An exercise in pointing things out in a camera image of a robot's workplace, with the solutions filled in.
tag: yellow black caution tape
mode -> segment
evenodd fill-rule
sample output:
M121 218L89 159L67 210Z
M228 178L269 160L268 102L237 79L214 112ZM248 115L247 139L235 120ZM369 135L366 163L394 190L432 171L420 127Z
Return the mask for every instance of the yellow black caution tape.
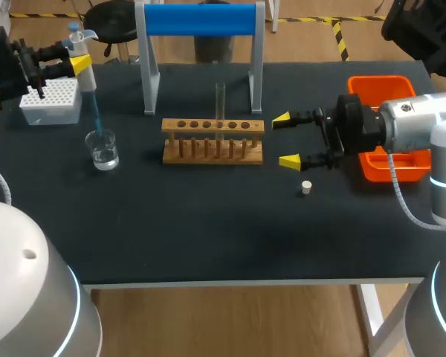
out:
M278 22L325 22L331 24L333 21L385 21L386 16L312 16L312 17L281 17Z
M76 13L11 13L11 19L77 19Z
M339 47L340 56L344 62L350 61L349 52L347 51L347 46L342 37L342 30L340 29L340 22L332 22L332 30L334 30L335 39L337 40L337 46Z
M51 19L77 19L76 13L11 13L12 19L39 19L39 18L51 18ZM328 22L332 21L384 21L386 16L313 16L313 17L282 17L278 19L278 22Z

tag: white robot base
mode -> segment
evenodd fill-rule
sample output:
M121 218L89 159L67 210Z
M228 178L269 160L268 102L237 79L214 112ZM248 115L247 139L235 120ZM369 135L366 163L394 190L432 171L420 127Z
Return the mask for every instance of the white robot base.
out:
M96 307L39 226L0 203L0 357L95 357Z

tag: wooden floor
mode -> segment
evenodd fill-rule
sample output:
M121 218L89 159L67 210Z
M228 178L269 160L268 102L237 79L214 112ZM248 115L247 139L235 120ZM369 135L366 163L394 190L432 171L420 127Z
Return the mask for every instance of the wooden floor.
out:
M76 0L81 12L88 2ZM281 0L280 17L373 16L381 0ZM386 0L379 16L387 14ZM12 13L73 13L69 0L13 0ZM68 19L14 19L11 37L35 48L68 35ZM352 61L410 60L381 37L381 22L344 22ZM340 61L332 27L280 23L265 34L266 62ZM155 39L159 62L195 62L190 37ZM251 39L238 38L234 62L250 58ZM90 44L94 62L104 45ZM137 54L136 43L129 44ZM113 48L111 57L117 56ZM433 76L439 90L446 79ZM403 285L377 286L386 316ZM103 321L103 357L361 357L367 356L358 305L349 286L113 290L93 294ZM400 344L392 357L408 356Z

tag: white cap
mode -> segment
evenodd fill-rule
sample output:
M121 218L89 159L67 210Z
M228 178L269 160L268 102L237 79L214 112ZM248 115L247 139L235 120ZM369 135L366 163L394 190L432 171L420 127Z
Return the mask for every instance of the white cap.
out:
M309 192L311 192L312 183L310 181L303 181L303 193L307 195Z

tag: black table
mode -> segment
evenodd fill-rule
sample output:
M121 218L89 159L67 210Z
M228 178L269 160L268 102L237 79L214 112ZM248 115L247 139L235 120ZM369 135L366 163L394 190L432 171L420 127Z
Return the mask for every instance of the black table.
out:
M446 254L446 234L404 216L388 184L368 182L356 158L339 170L300 175L280 155L322 149L315 126L271 131L288 109L334 106L352 75L402 74L434 91L421 62L267 64L263 114L249 115L248 66L162 65L157 115L143 115L138 66L95 66L103 125L117 136L120 165L91 163L79 124L29 127L17 101L0 113L0 171L13 204L48 235L84 284L221 280L424 277ZM212 118L214 85L227 87L227 118L264 119L261 167L167 166L162 118ZM298 191L312 181L306 197ZM430 218L427 177L402 191Z

